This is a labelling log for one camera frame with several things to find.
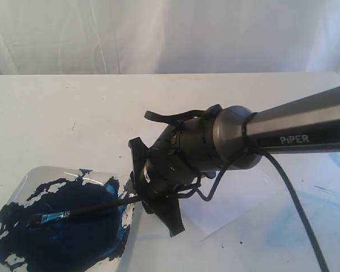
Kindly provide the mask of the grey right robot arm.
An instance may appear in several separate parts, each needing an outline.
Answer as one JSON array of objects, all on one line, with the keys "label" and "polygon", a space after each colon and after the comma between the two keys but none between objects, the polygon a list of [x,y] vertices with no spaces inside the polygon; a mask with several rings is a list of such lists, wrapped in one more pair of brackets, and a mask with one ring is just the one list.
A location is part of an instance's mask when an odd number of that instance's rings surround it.
[{"label": "grey right robot arm", "polygon": [[262,156],[340,152],[340,86],[262,112],[216,104],[144,116],[166,127],[150,147],[140,138],[129,141],[131,180],[147,213],[171,236],[184,230],[179,199],[199,194],[203,177],[214,180],[202,196],[209,201],[225,171],[250,169]]}]

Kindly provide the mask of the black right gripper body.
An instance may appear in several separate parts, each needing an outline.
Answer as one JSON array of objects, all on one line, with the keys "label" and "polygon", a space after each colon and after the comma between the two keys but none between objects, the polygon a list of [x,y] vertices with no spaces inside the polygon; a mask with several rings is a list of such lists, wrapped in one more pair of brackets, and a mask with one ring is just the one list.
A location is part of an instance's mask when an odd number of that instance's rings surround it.
[{"label": "black right gripper body", "polygon": [[135,188],[143,198],[169,196],[194,190],[201,184],[201,172],[177,155],[147,148],[135,176]]}]

